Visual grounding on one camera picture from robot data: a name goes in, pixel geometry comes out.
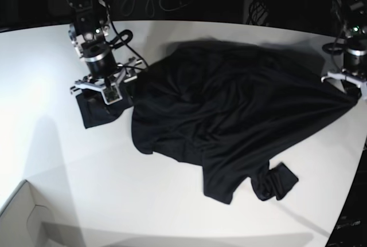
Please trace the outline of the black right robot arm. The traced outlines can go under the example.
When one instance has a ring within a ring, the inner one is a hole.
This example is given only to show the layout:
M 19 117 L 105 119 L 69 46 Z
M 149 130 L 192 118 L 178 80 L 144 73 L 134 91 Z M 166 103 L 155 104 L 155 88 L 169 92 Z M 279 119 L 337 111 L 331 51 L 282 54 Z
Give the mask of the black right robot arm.
M 69 38 L 79 59 L 89 69 L 89 75 L 75 81 L 71 92 L 89 90 L 100 93 L 109 103 L 122 98 L 120 85 L 135 77 L 137 70 L 130 64 L 118 64 L 113 51 L 123 46 L 129 47 L 132 32 L 116 32 L 107 41 L 109 30 L 116 27 L 111 20 L 110 0 L 67 0 L 72 9 L 72 23 Z

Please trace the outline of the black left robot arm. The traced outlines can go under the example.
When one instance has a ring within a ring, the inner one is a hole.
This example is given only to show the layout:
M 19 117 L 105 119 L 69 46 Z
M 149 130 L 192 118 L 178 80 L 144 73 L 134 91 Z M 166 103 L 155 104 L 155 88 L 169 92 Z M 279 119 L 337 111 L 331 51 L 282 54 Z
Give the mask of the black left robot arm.
M 334 41 L 322 47 L 334 66 L 329 74 L 340 75 L 346 91 L 360 90 L 366 86 L 366 0 L 331 1 L 339 25 Z

